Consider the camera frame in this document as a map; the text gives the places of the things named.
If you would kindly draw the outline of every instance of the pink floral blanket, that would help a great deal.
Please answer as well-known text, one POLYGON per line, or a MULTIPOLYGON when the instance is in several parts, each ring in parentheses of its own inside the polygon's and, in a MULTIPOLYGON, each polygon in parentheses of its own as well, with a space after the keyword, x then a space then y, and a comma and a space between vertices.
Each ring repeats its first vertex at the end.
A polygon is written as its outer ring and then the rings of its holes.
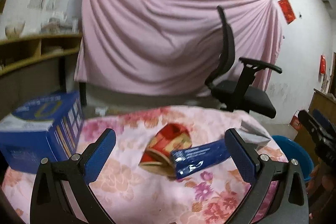
MULTIPOLYGON (((250 184, 245 183, 232 159, 183 180, 169 181, 138 167, 148 140, 168 122, 186 126, 193 146, 218 140, 245 120, 261 127, 243 111, 222 112, 200 107, 171 106, 85 121, 77 152, 94 142, 105 128, 113 128, 117 144, 98 179, 90 184, 101 205, 118 224, 223 224, 236 209, 250 184)), ((259 154, 287 161, 271 140, 259 154)), ((35 175, 7 170, 2 189, 21 218, 29 223, 35 175)), ((255 217, 261 219, 271 202, 273 182, 255 217)))

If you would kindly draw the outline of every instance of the blue gripper pad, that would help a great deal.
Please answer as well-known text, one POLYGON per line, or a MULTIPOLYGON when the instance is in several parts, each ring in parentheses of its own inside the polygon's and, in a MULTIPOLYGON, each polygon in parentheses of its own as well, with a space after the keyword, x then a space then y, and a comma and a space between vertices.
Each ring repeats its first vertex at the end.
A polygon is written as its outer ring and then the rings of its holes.
POLYGON ((83 178, 86 185, 96 181, 115 145, 116 133, 110 129, 84 165, 83 178))
POLYGON ((227 150, 229 151, 233 162, 238 168, 238 171, 244 182, 253 185, 257 180, 257 170, 245 149, 240 145, 236 137, 229 129, 225 132, 224 140, 227 150))

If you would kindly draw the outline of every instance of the chair armrest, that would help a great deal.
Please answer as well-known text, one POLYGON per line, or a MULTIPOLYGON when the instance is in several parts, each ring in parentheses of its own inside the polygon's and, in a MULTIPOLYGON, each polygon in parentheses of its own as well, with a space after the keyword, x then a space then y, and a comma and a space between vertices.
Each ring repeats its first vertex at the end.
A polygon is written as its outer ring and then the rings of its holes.
POLYGON ((241 61, 244 64, 244 66, 252 65, 253 67, 258 67, 258 68, 255 69, 256 72, 260 71, 262 69, 268 68, 268 69, 276 71, 277 73, 280 73, 280 74, 282 73, 282 69, 279 68, 278 66, 272 65, 270 63, 266 63, 266 62, 261 61, 261 60, 240 57, 239 61, 241 61))

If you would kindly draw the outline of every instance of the picture on wall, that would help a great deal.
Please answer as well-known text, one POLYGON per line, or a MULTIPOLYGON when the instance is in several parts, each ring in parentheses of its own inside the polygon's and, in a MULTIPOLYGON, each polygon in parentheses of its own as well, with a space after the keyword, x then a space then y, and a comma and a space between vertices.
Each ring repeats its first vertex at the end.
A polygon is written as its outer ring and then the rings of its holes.
POLYGON ((293 22, 296 19, 296 16, 293 12, 292 6, 289 3, 289 1, 288 0, 279 0, 278 3, 281 7, 283 15, 285 16, 287 24, 293 22))

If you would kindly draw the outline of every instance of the blue plastic basin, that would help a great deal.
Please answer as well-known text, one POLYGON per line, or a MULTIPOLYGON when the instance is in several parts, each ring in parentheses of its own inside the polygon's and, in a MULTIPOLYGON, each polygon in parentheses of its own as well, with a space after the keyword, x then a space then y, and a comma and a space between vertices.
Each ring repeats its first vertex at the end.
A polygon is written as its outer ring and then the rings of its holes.
POLYGON ((301 170, 303 173, 304 181, 308 182, 310 180, 309 174, 314 168, 314 163, 311 160, 309 154, 298 145, 296 142, 284 137, 284 136, 272 136, 275 142, 278 144, 280 149, 283 151, 287 159, 297 159, 300 163, 301 170))

